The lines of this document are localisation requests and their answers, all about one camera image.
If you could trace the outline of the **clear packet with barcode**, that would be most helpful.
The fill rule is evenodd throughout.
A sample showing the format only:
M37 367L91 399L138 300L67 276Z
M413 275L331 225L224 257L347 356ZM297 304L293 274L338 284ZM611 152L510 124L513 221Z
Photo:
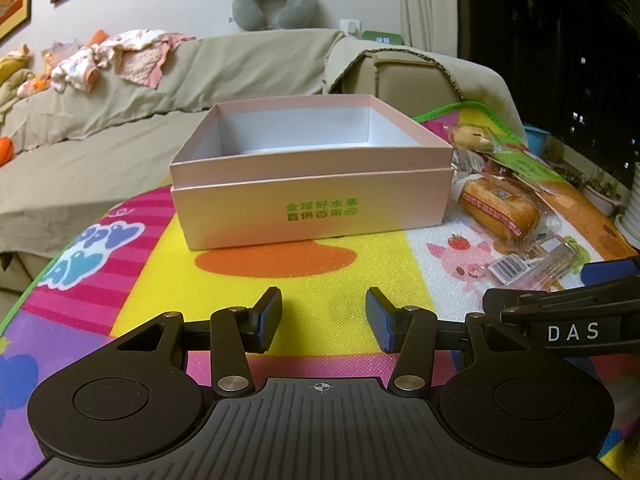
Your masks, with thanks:
M578 248L563 237L551 237L502 256L488 264L485 272L502 288L550 292L562 276L580 263Z

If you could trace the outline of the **grey neck pillow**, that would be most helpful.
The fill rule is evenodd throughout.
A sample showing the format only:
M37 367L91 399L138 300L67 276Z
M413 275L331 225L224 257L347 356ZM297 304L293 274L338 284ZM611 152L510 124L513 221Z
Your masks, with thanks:
M314 24L318 0L232 0L233 23L244 32L302 29Z

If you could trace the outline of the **orange ball toy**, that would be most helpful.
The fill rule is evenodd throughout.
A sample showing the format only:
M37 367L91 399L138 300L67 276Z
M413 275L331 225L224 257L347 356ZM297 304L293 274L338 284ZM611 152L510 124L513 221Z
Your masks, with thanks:
M0 138L0 167L6 165L14 157L14 144L10 138Z

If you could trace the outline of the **colourful cartoon play mat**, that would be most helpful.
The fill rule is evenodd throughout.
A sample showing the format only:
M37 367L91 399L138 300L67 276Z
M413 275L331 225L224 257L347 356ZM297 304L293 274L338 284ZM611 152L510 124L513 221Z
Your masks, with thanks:
M43 456L27 421L28 396L43 379L169 308L189 321L247 304L271 286L283 318L270 350L248 362L269 377L387 379L395 357L368 329L364 295L376 286L395 304L459 321L480 307L484 267L502 245L463 211L439 226L192 252L168 188L130 196L70 232L50 235L50 266L36 274L1 325L1 474L23 479Z

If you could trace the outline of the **blue plastic bucket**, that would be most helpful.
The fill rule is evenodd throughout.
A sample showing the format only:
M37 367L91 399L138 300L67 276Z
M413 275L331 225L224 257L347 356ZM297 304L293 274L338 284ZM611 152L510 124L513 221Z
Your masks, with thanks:
M541 157L544 152L544 144L546 144L549 136L548 131L531 125L525 125L524 131L529 151Z

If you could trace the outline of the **white potted plant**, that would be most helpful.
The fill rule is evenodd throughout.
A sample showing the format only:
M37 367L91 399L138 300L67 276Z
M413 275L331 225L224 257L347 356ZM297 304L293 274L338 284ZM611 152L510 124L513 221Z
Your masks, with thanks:
M582 194L605 217L612 217L622 206L617 188L617 180L599 166L593 166L589 174L582 176Z

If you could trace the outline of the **packaged orange cake loaf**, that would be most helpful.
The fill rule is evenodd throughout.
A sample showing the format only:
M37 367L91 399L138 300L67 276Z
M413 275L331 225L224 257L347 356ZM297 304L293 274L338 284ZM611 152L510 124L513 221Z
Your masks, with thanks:
M477 223L512 248L528 242L542 218L533 196L508 179L469 176L456 183L452 196Z

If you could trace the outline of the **beige covered sofa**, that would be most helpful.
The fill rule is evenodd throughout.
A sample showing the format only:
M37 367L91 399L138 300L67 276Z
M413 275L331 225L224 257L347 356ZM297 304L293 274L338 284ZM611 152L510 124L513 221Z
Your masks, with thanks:
M192 40L156 88L112 72L89 92L46 90L12 103L1 134L1 305L9 309L67 243L107 209L159 186L213 105L265 96L365 93L414 117L462 100L523 124L502 77L461 58L329 29Z

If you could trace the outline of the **pink cardboard box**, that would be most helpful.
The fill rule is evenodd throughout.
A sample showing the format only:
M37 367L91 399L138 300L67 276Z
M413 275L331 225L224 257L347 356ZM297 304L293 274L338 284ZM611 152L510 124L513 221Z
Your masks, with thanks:
M437 226L452 147L374 96L215 105L170 165L192 250Z

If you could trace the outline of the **green digital clock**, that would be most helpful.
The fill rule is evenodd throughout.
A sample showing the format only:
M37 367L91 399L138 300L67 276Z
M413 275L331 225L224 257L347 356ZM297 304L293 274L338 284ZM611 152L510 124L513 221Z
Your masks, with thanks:
M390 44L391 46L403 46L404 40L394 32L379 32L378 30L365 30L361 34L362 40L374 41L378 44Z

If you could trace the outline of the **pile of baby clothes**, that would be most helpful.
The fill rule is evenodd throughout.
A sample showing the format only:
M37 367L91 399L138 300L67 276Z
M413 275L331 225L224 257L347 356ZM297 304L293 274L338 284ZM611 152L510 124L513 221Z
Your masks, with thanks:
M28 68L32 52L21 44L1 59L1 104L9 106L48 89L63 92L72 87L89 93L104 70L155 89L163 78L168 54L193 39L163 29L133 29L114 36L100 30L90 44L73 48L66 58L52 49L43 51L44 71L40 75Z

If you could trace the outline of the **packaged round bread bun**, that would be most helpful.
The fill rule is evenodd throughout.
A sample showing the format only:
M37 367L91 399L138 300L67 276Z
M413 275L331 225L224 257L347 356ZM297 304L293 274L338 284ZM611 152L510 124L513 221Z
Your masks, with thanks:
M475 153L488 154L495 151L492 134L483 126L457 124L449 129L449 141L457 148Z

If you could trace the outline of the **white curtain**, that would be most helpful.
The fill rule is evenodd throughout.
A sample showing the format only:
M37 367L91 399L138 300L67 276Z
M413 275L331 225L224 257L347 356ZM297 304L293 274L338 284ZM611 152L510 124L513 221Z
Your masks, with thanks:
M407 46L458 55L458 0L400 0L400 21Z

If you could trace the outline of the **white wall socket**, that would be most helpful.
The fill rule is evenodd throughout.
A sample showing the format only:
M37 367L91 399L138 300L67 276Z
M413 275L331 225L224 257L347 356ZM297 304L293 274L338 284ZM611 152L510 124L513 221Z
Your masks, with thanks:
M361 21L354 18L341 18L340 29L346 36L359 38L361 36Z

